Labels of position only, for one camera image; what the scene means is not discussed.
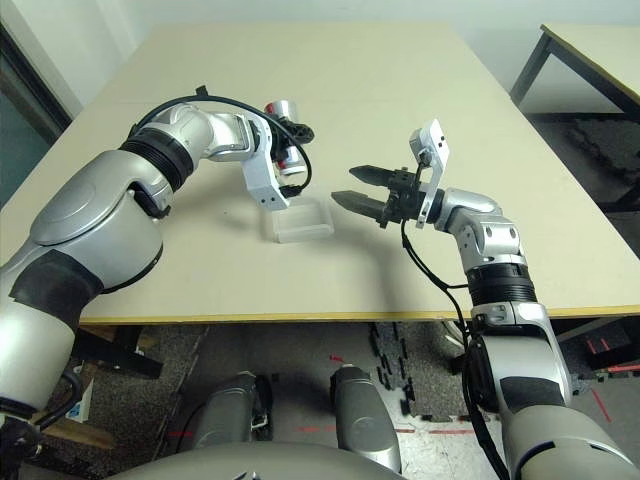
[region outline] table leg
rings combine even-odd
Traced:
[[[632,119],[640,120],[640,105],[591,65],[553,39],[550,39],[546,49],[548,53],[552,53],[558,60],[589,82],[591,86],[615,103]]]
[[[587,363],[593,370],[640,360],[640,318],[627,317],[620,323],[629,338],[629,343],[587,357]]]
[[[76,340],[73,344],[71,355],[82,360],[106,362],[125,371],[137,373],[148,378],[159,378],[162,371],[162,363],[134,352],[137,334],[140,333],[141,327],[120,328],[133,328],[133,330],[123,330],[119,334],[116,333],[113,343],[79,329],[76,332]]]
[[[640,181],[615,202],[599,203],[598,206],[604,213],[640,211]]]
[[[550,41],[551,37],[543,33],[540,40],[538,40],[536,48],[531,52],[529,60],[527,60],[520,75],[518,75],[516,83],[513,84],[509,95],[516,105],[520,105],[529,88],[531,88],[531,84],[538,76],[538,73],[540,73],[540,69],[547,61],[547,58],[549,58],[549,49],[547,47]]]

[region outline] black cable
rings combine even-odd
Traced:
[[[304,148],[302,148],[302,145],[300,144],[300,142],[298,142],[298,140],[296,140],[296,138],[289,132],[289,130],[287,130],[274,117],[272,117],[272,116],[270,116],[270,115],[258,110],[255,107],[252,107],[251,105],[247,105],[246,103],[239,102],[238,100],[234,100],[232,98],[218,97],[218,96],[215,96],[215,95],[208,95],[208,94],[206,94],[206,95],[204,95],[204,94],[187,95],[185,97],[174,98],[173,100],[169,100],[167,102],[164,102],[161,105],[158,105],[153,110],[151,110],[149,113],[147,113],[144,117],[142,117],[142,119],[137,124],[135,124],[133,127],[131,127],[131,131],[129,132],[129,136],[131,137],[132,135],[134,135],[142,126],[144,126],[145,124],[149,123],[151,121],[151,119],[153,119],[160,112],[166,110],[167,108],[173,107],[174,105],[178,105],[180,103],[187,103],[187,102],[223,103],[223,104],[226,104],[226,105],[232,105],[234,107],[241,108],[243,110],[247,110],[248,112],[251,112],[254,115],[257,115],[257,116],[265,119],[270,125],[272,125],[273,127],[277,128],[278,130],[280,130],[282,132],[282,134],[285,137],[287,137],[287,139],[291,142],[291,144],[298,149],[298,151],[300,152],[300,155],[304,159],[305,165],[307,166],[307,178],[302,183],[302,185],[284,185],[283,187],[280,188],[280,191],[282,192],[282,194],[285,197],[294,197],[296,195],[299,195],[300,192],[302,192],[302,190],[304,190],[307,187],[307,185],[309,185],[309,183],[311,182],[311,175],[312,175],[311,161],[309,160],[309,157],[307,156],[307,152],[305,152]]]
[[[462,367],[462,395],[464,396],[464,403],[469,412],[469,419],[471,420],[471,425],[473,425],[473,431],[476,433],[478,444],[480,444],[496,475],[500,480],[509,480],[509,471],[496,449],[496,444],[491,438],[487,424],[484,422],[484,418],[482,418],[482,413],[478,409],[478,405],[471,399],[471,384],[469,380],[469,369],[471,367],[469,358],[470,356],[465,354]]]
[[[422,261],[420,256],[414,250],[413,245],[411,245],[411,241],[409,240],[409,237],[407,236],[407,233],[405,231],[406,223],[407,223],[406,220],[402,220],[402,222],[400,222],[400,234],[402,236],[402,246],[407,251],[407,253],[409,254],[409,258],[411,258],[411,260],[418,267],[418,269],[422,273],[424,273],[427,276],[427,278],[431,281],[431,283],[433,283],[436,287],[438,287],[442,291],[442,293],[444,293],[453,304],[453,307],[456,310],[456,315],[458,317],[458,320],[455,323],[458,329],[460,330],[460,333],[462,334],[462,343],[466,350],[468,346],[468,329],[465,325],[464,316],[462,315],[462,310],[460,309],[460,305],[456,301],[455,297],[451,295],[451,292],[449,292],[449,289],[465,288],[467,287],[467,285],[449,285],[445,281],[441,280],[440,277],[438,277],[435,273],[433,273],[429,269],[429,267],[427,267],[427,265]]]
[[[35,422],[41,432],[62,418],[65,413],[71,410],[73,406],[82,399],[82,380],[80,377],[70,370],[65,370],[62,372],[62,378],[69,382],[69,385],[71,386],[71,396],[65,403],[60,405],[54,411],[46,414]]]
[[[462,310],[460,309],[460,305],[458,305],[458,302],[453,297],[453,295],[451,295],[451,292],[449,292],[449,290],[454,288],[466,288],[468,287],[468,285],[449,285],[448,283],[441,280],[440,277],[438,277],[435,273],[433,273],[429,269],[429,267],[425,265],[425,263],[422,261],[420,256],[416,253],[416,251],[413,248],[413,245],[411,245],[411,241],[409,240],[409,237],[407,236],[405,231],[406,223],[407,223],[406,220],[403,220],[400,223],[400,233],[402,235],[402,246],[407,251],[407,253],[409,254],[409,258],[411,258],[411,260],[418,267],[418,269],[422,273],[424,273],[427,276],[427,278],[429,278],[429,280],[431,280],[431,282],[449,298],[449,300],[451,300],[451,303],[453,303],[453,306],[456,309],[456,314],[458,316],[458,321],[456,322],[456,325],[458,326],[458,329],[460,329],[460,331],[462,332],[464,349],[465,349],[465,352],[467,352],[469,347],[468,345],[469,331],[465,325],[464,317],[462,316]],[[464,403],[467,406],[467,410],[469,412],[471,425],[473,426],[473,431],[476,434],[476,438],[478,439],[478,443],[480,444],[480,447],[484,451],[485,456],[487,457],[487,460],[489,460],[489,463],[493,467],[493,470],[496,472],[496,475],[498,476],[498,478],[500,480],[509,480],[509,472],[507,470],[507,467],[505,466],[504,462],[502,461],[502,458],[498,453],[498,450],[496,449],[496,445],[493,442],[493,439],[491,438],[491,434],[487,429],[487,425],[484,422],[484,418],[482,417],[482,413],[480,412],[478,405],[472,400],[471,385],[469,380],[470,379],[469,358],[470,358],[469,354],[465,353],[464,363],[462,368],[462,394],[464,396]]]
[[[184,422],[184,427],[182,428],[182,431],[180,432],[180,439],[178,440],[178,446],[176,447],[176,453],[180,453],[180,447],[182,447],[182,439],[185,437],[185,433],[187,432],[187,427],[191,423],[191,420],[193,420],[193,417],[196,416],[196,413],[198,413],[200,411],[200,409],[202,407],[204,407],[205,405],[206,405],[206,402],[202,402],[200,405],[198,405],[196,408],[194,408],[193,412],[191,412],[191,415],[189,415],[189,418],[187,418],[187,421]]]

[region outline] dark floor mat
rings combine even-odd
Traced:
[[[211,325],[162,454],[175,453],[180,436],[191,434],[185,425],[194,409],[245,370],[271,379],[274,440],[335,446],[330,377],[344,363],[375,377],[377,359],[368,332],[366,323]]]
[[[412,415],[426,415],[433,422],[467,415],[462,396],[462,378],[452,375],[449,362],[462,348],[449,342],[440,322],[403,323],[401,335],[407,344],[407,372],[415,399],[409,402]]]
[[[640,178],[640,123],[576,119],[568,138],[627,180]]]
[[[42,453],[31,463],[101,479],[152,460],[164,433],[165,417],[175,407],[175,391],[193,363],[194,345],[203,331],[200,326],[145,328],[157,340],[146,355],[164,362],[157,380],[98,370],[87,423],[112,433],[117,444],[114,450],[45,436]]]
[[[581,335],[570,340],[560,342],[560,351],[562,352],[564,361],[567,364],[567,369],[574,379],[595,379],[595,373],[587,363],[586,348],[584,338]]]
[[[440,322],[373,324],[370,340],[379,358],[378,379],[387,389],[402,388],[403,411],[433,422],[467,415],[460,375],[449,362],[462,354],[445,338]]]

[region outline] red object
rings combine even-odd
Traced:
[[[620,373],[620,372],[640,372],[640,365],[622,365],[619,367],[609,367],[607,368],[609,373]]]
[[[589,350],[591,350],[591,353],[595,355],[596,349],[593,347],[593,343],[591,343],[591,340],[587,339],[587,345],[589,345]]]
[[[175,432],[167,432],[167,437],[193,437],[193,432],[181,432],[181,431],[175,431]]]
[[[473,430],[429,430],[433,435],[471,435]]]
[[[600,410],[602,411],[602,414],[604,415],[605,420],[608,423],[611,423],[611,417],[607,413],[607,409],[604,407],[604,403],[602,402],[602,400],[600,400],[600,395],[598,395],[598,392],[596,392],[593,388],[591,389],[591,393],[593,393],[593,398],[596,399],[596,403],[598,404],[598,407],[600,407]]]

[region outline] metal table frame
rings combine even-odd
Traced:
[[[102,362],[128,374],[155,379],[162,372],[162,363],[136,353],[142,325],[120,326],[113,342],[82,330],[76,332],[71,355],[81,360]]]
[[[640,104],[627,95],[611,80],[606,78],[600,72],[593,68],[592,65],[585,62],[580,56],[571,52],[560,42],[555,40],[551,35],[542,32],[540,40],[531,52],[529,60],[518,75],[509,95],[516,105],[522,103],[522,99],[531,88],[533,81],[536,79],[540,70],[553,54],[574,72],[589,82],[605,97],[616,104],[631,119],[640,122]],[[632,187],[627,193],[622,195],[617,201],[601,205],[602,210],[607,212],[635,212],[640,209],[638,206],[640,200],[640,183]]]

